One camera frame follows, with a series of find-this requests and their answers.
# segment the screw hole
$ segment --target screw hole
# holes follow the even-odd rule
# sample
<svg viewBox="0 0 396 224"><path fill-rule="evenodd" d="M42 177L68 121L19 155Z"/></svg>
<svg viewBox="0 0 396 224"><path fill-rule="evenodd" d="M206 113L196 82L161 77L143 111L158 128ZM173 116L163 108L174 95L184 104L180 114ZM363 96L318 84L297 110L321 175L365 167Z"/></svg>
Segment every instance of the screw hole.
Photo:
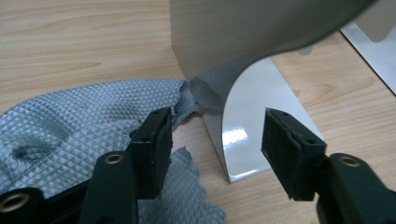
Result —
<svg viewBox="0 0 396 224"><path fill-rule="evenodd" d="M306 140L306 142L308 144L315 144L316 143L315 140L312 140L312 139L308 139L308 140Z"/></svg>
<svg viewBox="0 0 396 224"><path fill-rule="evenodd" d="M123 160L123 156L120 154L113 154L109 155L108 157L105 158L105 163L108 164L115 164Z"/></svg>
<svg viewBox="0 0 396 224"><path fill-rule="evenodd" d="M361 166L361 164L356 161L355 159L352 159L350 157L341 157L340 162L347 165L347 166L352 166L352 167L358 167Z"/></svg>
<svg viewBox="0 0 396 224"><path fill-rule="evenodd" d="M16 193L0 202L0 213L7 213L24 206L30 199L28 194Z"/></svg>

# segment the wood grain surface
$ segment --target wood grain surface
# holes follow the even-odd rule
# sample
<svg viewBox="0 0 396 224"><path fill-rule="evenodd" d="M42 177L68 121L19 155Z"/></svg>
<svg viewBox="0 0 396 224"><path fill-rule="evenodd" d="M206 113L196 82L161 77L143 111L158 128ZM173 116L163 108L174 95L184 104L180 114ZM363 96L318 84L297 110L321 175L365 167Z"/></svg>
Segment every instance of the wood grain surface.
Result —
<svg viewBox="0 0 396 224"><path fill-rule="evenodd" d="M396 99L345 39L336 33L307 56L273 61L328 154L364 159L396 189ZM0 113L39 94L132 78L183 78L168 1L0 1ZM272 171L229 184L199 116L177 127L174 141L191 152L227 223L318 223L315 203L289 201Z"/></svg>

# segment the gray towel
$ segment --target gray towel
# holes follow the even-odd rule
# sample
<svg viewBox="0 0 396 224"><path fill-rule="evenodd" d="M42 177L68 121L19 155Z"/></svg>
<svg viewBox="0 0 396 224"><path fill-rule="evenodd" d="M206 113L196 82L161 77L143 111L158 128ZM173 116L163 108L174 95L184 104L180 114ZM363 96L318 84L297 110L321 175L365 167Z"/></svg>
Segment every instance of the gray towel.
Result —
<svg viewBox="0 0 396 224"><path fill-rule="evenodd" d="M50 197L90 178L96 159L124 150L129 133L152 110L170 106L174 126L194 112L188 85L183 80L117 81L16 105L0 117L0 194L33 187ZM181 149L171 157L162 199L139 202L142 223L223 222L224 212L204 201L189 153Z"/></svg>

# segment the gray cloth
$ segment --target gray cloth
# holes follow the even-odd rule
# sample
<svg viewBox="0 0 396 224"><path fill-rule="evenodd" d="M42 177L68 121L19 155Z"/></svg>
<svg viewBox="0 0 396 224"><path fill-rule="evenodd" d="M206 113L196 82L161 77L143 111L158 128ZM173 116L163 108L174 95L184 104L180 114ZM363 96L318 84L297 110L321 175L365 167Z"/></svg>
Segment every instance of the gray cloth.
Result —
<svg viewBox="0 0 396 224"><path fill-rule="evenodd" d="M174 126L194 112L189 84L183 80L117 81L57 91L16 105L0 117L0 194L33 187L50 197L90 178L99 156L124 150L130 142L129 133L140 126L149 112L166 106L172 108ZM183 150L172 155L186 161L183 156L186 157ZM182 197L192 197L193 204L202 206L170 203L166 205L171 206L168 210L163 209L154 218L149 217L150 203L158 207L163 202L139 202L141 219L147 221L143 223L224 221L225 215L218 207L203 201L198 177L191 177L186 183L184 177L178 177L183 174L177 166L183 164L170 166L163 194L180 201ZM186 170L196 175L194 169ZM167 189L180 180L181 187ZM189 195L191 186L196 188L195 195ZM169 213L181 214L184 219L174 219Z"/></svg>

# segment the glossy white surface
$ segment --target glossy white surface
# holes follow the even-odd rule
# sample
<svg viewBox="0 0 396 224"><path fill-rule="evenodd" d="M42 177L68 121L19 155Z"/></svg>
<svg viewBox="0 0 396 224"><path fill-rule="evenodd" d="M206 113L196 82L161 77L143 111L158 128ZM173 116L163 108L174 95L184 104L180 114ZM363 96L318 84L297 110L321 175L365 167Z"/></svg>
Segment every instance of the glossy white surface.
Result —
<svg viewBox="0 0 396 224"><path fill-rule="evenodd" d="M364 60L396 94L396 1L378 1L341 29Z"/></svg>
<svg viewBox="0 0 396 224"><path fill-rule="evenodd" d="M266 107L292 114L322 138L273 62L257 61L235 81L224 108L222 144L231 182L270 169L261 152Z"/></svg>

